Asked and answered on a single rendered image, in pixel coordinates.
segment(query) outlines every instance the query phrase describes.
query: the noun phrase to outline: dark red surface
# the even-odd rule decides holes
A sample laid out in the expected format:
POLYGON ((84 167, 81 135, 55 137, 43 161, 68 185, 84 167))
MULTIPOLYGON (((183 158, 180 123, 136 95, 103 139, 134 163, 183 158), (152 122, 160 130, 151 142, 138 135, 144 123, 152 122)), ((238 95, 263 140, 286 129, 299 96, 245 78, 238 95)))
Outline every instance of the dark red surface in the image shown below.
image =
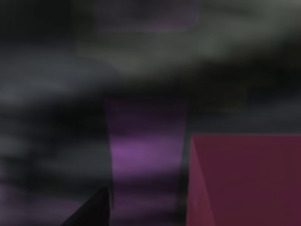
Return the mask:
POLYGON ((194 136, 187 226, 301 226, 300 150, 300 136, 194 136))

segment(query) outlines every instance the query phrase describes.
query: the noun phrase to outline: red cube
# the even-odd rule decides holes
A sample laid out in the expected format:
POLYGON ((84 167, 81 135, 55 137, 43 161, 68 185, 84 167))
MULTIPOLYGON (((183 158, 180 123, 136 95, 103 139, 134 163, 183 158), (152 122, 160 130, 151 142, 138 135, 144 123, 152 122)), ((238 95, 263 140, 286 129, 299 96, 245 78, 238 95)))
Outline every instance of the red cube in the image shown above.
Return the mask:
POLYGON ((300 136, 194 136, 187 226, 301 226, 300 159, 300 136))

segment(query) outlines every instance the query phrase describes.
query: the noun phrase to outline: blurry background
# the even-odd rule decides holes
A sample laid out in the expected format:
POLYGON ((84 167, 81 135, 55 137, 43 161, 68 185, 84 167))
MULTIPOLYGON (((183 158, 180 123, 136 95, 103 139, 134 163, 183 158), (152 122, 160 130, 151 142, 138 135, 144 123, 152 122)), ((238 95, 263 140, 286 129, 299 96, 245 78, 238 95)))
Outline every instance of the blurry background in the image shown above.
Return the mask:
MULTIPOLYGON (((167 225, 170 218, 184 225, 193 133, 299 133, 300 6, 298 0, 2 0, 2 225, 60 225, 98 187, 113 187, 110 138, 139 142, 139 136, 131 124, 109 132, 105 97, 151 105, 184 100, 178 109, 185 116, 171 113, 162 127, 143 128, 144 137, 168 140, 162 131, 179 123, 180 177, 166 167, 114 181, 131 194, 136 184, 180 179, 176 211, 117 214, 114 223, 167 225)), ((139 118, 136 108, 125 109, 119 111, 139 118)))

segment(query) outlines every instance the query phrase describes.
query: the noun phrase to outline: red box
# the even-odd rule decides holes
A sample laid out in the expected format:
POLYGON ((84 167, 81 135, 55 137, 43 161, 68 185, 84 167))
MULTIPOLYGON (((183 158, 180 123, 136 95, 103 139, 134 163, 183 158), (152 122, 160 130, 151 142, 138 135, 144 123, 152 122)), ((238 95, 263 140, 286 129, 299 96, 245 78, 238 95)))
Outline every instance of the red box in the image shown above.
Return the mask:
POLYGON ((187 226, 301 226, 301 137, 197 135, 187 226))

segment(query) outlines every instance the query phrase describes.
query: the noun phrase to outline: black object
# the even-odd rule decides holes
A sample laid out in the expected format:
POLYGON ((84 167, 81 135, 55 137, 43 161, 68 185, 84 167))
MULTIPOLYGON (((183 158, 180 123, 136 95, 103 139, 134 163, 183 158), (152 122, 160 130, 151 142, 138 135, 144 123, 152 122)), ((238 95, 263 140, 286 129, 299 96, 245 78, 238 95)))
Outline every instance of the black object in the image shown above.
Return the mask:
POLYGON ((101 188, 61 226, 109 226, 110 192, 101 188))

